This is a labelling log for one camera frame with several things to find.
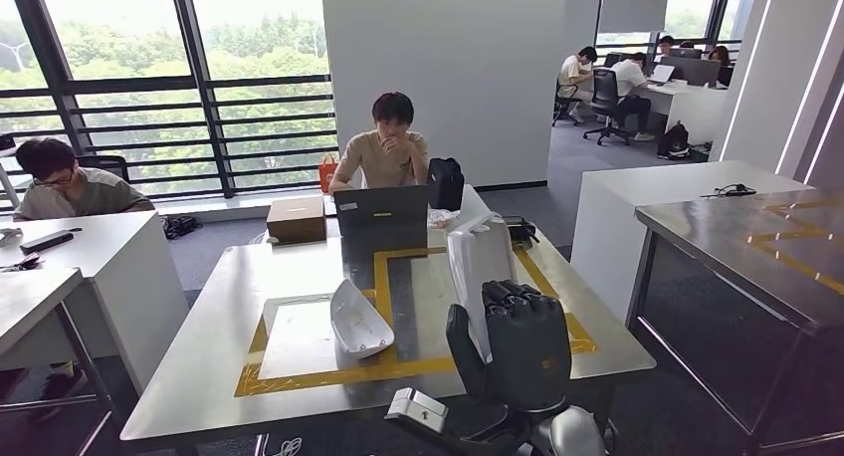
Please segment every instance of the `black office chair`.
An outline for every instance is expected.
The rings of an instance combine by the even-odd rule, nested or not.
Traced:
[[[615,79],[615,72],[605,68],[595,68],[592,76],[595,89],[595,94],[592,96],[592,110],[611,121],[604,127],[584,132],[583,138],[589,139],[590,134],[600,132],[598,145],[601,145],[604,137],[615,134],[624,139],[624,145],[630,145],[630,133],[612,125],[613,119],[619,122],[624,120],[624,117],[618,113],[618,82]]]
[[[80,167],[107,170],[129,182],[129,166],[126,165],[126,159],[119,155],[80,155],[77,157],[77,162]]]
[[[573,103],[580,103],[583,100],[580,98],[566,98],[564,96],[560,96],[560,90],[573,90],[571,91],[571,95],[574,96],[574,94],[577,93],[577,85],[561,85],[559,81],[557,81],[556,93],[554,93],[554,122],[551,125],[556,125],[558,120],[570,120],[574,122],[574,125],[579,125],[580,122],[577,122],[574,117],[568,115],[568,109]]]

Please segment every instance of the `beige t-shirt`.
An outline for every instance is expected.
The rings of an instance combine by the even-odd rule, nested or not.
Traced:
[[[425,137],[419,132],[408,132],[407,138],[422,152],[427,162],[428,143]],[[384,153],[377,130],[362,132],[348,142],[335,173],[351,178],[358,167],[363,168],[363,187],[397,187],[417,183],[410,154],[407,151]],[[424,183],[427,177],[420,176],[420,182]]]

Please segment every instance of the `cable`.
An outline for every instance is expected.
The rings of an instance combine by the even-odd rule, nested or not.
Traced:
[[[701,197],[741,197],[743,195],[754,195],[756,189],[747,187],[742,183],[725,185],[724,187],[716,187],[714,194],[706,194]]]

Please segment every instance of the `gray t-shirt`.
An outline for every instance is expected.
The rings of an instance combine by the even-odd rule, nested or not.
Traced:
[[[117,214],[128,209],[155,210],[145,195],[116,175],[89,167],[79,167],[78,171],[85,181],[79,200],[69,201],[57,190],[31,184],[20,207],[15,209],[14,220]]]

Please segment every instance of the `man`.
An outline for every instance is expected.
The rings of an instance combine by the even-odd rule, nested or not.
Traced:
[[[591,64],[598,60],[598,53],[591,46],[580,50],[576,55],[571,55],[562,62],[559,77],[559,96],[561,98],[580,99],[581,103],[588,106],[592,101],[592,92],[583,88],[588,80],[592,78]],[[581,103],[575,103],[568,115],[576,122],[583,123],[583,116],[578,107]]]
[[[413,123],[413,104],[401,93],[384,93],[372,105],[375,130],[353,137],[334,172],[328,191],[350,189],[357,168],[363,187],[424,184],[428,178],[428,143]]]
[[[30,139],[21,144],[16,156],[24,172],[33,176],[15,210],[16,221],[155,210],[149,199],[120,177],[79,167],[74,150],[58,139]]]
[[[675,45],[676,41],[674,41],[674,37],[671,35],[665,35],[660,38],[659,43],[657,44],[657,48],[659,48],[660,55],[668,56],[668,53],[671,51],[671,48]]]
[[[24,172],[32,174],[15,221],[60,219],[87,215],[116,214],[154,210],[143,194],[116,175],[93,168],[79,167],[74,150],[58,139],[30,139],[16,152]],[[52,365],[41,399],[67,397],[88,380],[72,363]],[[0,398],[25,375],[23,370],[0,372]],[[33,422],[44,421],[60,408],[44,408],[30,413]]]
[[[629,59],[616,63],[612,67],[615,72],[615,81],[618,83],[618,96],[621,102],[618,104],[619,114],[624,119],[631,114],[638,117],[638,132],[633,140],[646,141],[654,140],[652,134],[646,133],[648,129],[648,115],[651,113],[651,101],[641,96],[631,95],[634,88],[647,88],[648,80],[642,73],[645,66],[645,54],[634,53]]]

